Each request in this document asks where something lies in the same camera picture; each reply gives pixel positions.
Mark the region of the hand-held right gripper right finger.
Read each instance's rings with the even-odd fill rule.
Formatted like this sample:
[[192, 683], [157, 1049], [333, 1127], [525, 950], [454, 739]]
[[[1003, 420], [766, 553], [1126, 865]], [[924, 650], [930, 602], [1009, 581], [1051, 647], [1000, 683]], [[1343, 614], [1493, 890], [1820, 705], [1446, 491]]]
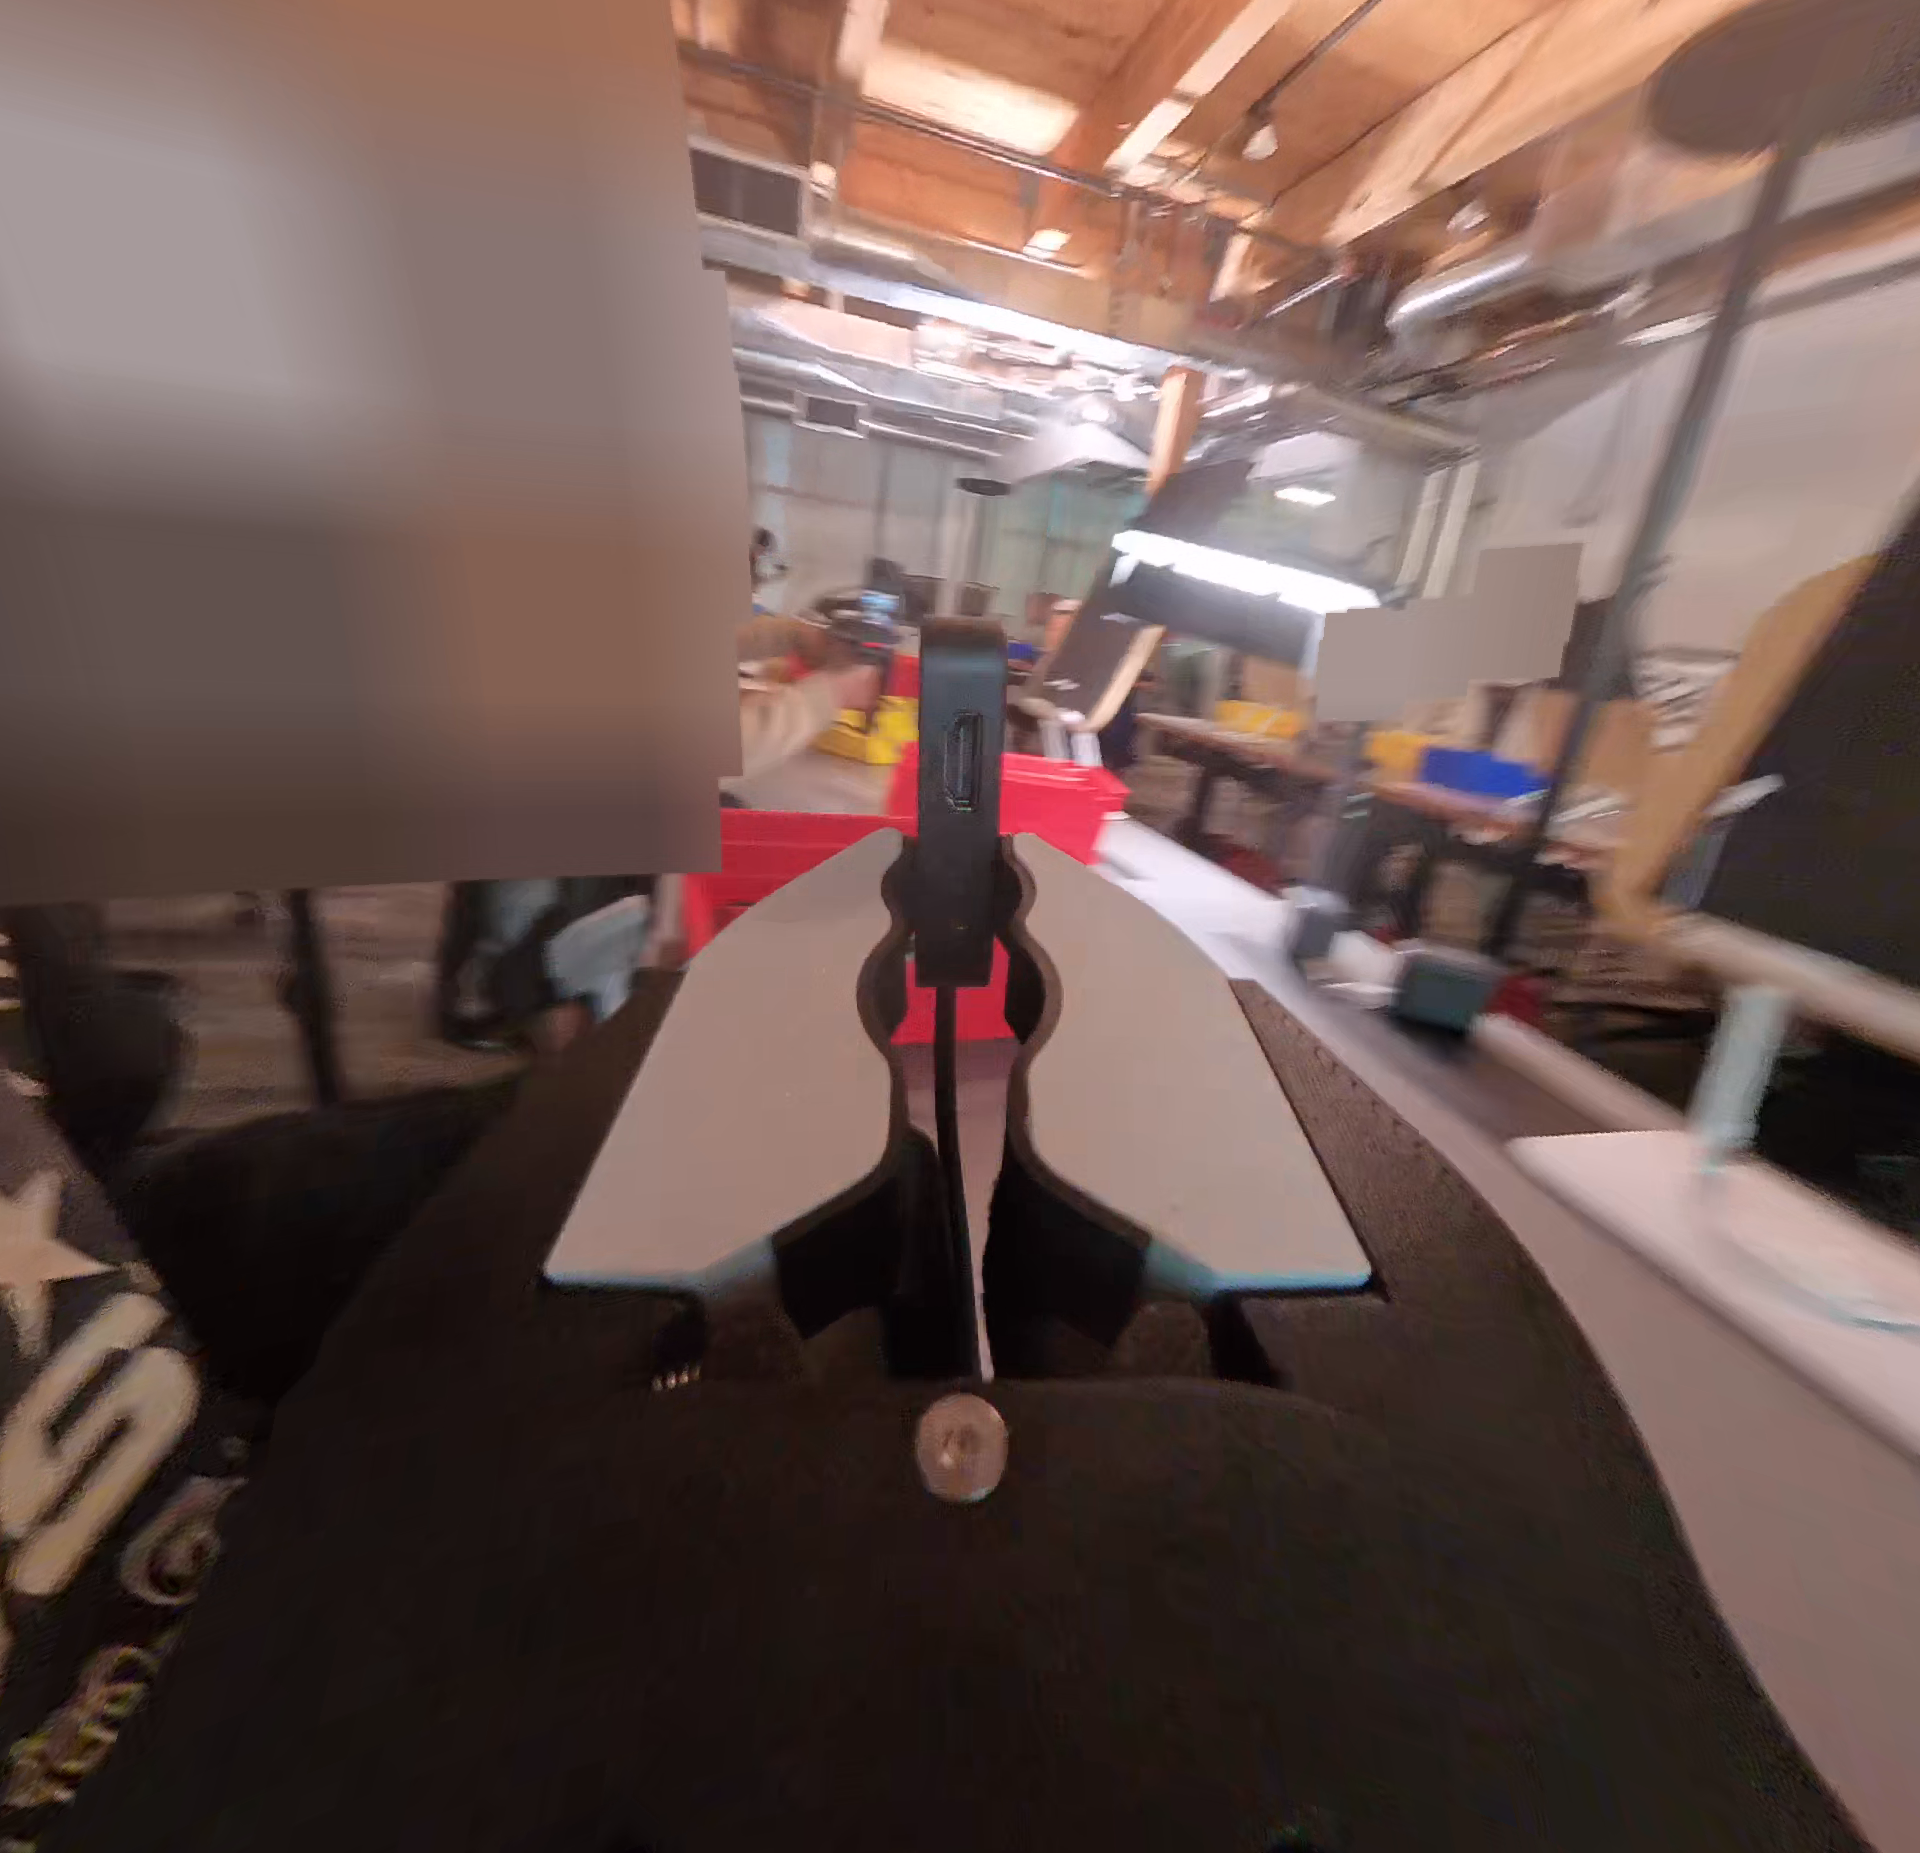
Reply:
[[1010, 1128], [1157, 1289], [1355, 1292], [1372, 1263], [1213, 958], [1051, 843], [1010, 843], [1043, 1008]]

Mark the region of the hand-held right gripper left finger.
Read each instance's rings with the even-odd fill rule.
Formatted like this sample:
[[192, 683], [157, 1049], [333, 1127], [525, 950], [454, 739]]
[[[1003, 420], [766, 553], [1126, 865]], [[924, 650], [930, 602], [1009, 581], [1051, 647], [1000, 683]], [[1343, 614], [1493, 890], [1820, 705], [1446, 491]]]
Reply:
[[683, 965], [542, 1273], [565, 1288], [715, 1296], [776, 1238], [876, 1178], [896, 1128], [859, 979], [894, 913], [881, 827], [750, 903]]

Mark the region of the black adapter hub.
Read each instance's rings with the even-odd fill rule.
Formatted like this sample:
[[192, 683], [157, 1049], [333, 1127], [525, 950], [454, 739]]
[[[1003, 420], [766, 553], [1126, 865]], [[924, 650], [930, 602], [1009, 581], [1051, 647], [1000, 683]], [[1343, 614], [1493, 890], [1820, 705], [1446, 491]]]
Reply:
[[916, 850], [907, 890], [916, 979], [987, 985], [997, 940], [1005, 638], [981, 618], [923, 631]]

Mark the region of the red plastic bin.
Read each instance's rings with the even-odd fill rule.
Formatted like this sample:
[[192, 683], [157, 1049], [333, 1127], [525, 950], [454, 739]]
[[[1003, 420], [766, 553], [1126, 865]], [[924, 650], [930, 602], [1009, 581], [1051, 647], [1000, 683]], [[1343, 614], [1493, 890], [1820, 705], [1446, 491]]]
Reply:
[[[733, 921], [745, 918], [792, 879], [803, 877], [855, 840], [896, 828], [913, 835], [913, 820], [887, 813], [829, 813], [793, 810], [724, 810], [721, 861], [681, 879], [679, 913], [683, 956], [706, 950]], [[987, 985], [956, 992], [956, 1036], [962, 1042], [1015, 1041], [1010, 1015], [1013, 962], [995, 949]]]
[[[920, 751], [907, 743], [887, 778], [881, 820], [913, 835], [920, 810]], [[1110, 820], [1128, 805], [1128, 788], [1102, 767], [1003, 754], [997, 813], [1003, 835], [1030, 833], [1079, 865], [1095, 865]]]

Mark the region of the blue plastic bin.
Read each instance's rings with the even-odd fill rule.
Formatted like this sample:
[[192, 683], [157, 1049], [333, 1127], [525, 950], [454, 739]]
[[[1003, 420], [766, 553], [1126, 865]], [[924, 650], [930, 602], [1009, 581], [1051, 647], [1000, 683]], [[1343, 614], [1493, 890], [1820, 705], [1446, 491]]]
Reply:
[[1503, 803], [1527, 797], [1549, 782], [1547, 771], [1525, 761], [1503, 759], [1489, 750], [1448, 746], [1425, 748], [1415, 778], [1443, 791]]

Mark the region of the small black board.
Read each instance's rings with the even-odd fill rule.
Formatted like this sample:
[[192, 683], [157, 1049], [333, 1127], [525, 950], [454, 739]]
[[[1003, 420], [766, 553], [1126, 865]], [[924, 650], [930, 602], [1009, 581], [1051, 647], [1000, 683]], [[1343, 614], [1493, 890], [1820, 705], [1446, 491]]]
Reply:
[[1121, 523], [1061, 641], [1015, 699], [1032, 722], [1077, 716], [1085, 731], [1101, 730], [1165, 631], [1232, 650], [1260, 645], [1261, 598], [1197, 570], [1197, 552], [1213, 547], [1249, 471], [1244, 456], [1187, 468]]

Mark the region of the bright light panel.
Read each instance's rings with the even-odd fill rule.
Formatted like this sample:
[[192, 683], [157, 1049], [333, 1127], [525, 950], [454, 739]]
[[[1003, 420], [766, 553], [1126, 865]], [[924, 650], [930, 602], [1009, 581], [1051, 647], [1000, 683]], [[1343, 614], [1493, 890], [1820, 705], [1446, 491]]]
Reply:
[[1326, 570], [1138, 527], [1112, 537], [1108, 577], [1117, 614], [1280, 664], [1302, 664], [1329, 618], [1379, 609], [1372, 589]]

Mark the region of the dark printed shirt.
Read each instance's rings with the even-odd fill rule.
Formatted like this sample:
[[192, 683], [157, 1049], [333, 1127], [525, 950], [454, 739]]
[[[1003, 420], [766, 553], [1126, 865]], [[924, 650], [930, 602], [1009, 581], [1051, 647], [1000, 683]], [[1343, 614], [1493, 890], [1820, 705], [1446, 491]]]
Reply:
[[1, 1828], [56, 1847], [220, 1553], [251, 1415], [107, 1199], [180, 1064], [160, 974], [89, 906], [3, 911]]

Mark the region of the black disc on pole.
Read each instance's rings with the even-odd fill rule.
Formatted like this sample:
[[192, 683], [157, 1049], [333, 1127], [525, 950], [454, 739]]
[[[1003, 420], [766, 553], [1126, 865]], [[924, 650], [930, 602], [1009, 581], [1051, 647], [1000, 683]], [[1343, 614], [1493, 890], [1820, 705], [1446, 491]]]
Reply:
[[1915, 75], [1917, 0], [1757, 0], [1685, 42], [1655, 75], [1646, 119], [1666, 142], [1693, 158], [1763, 157], [1766, 163], [1619, 581], [1599, 618], [1558, 761], [1528, 827], [1510, 849], [1503, 895], [1482, 930], [1482, 953], [1495, 958], [1513, 950], [1553, 817], [1599, 707], [1627, 672], [1628, 631], [1693, 496], [1738, 342], [1789, 224], [1800, 171], [1833, 141], [1906, 124], [1917, 106]]

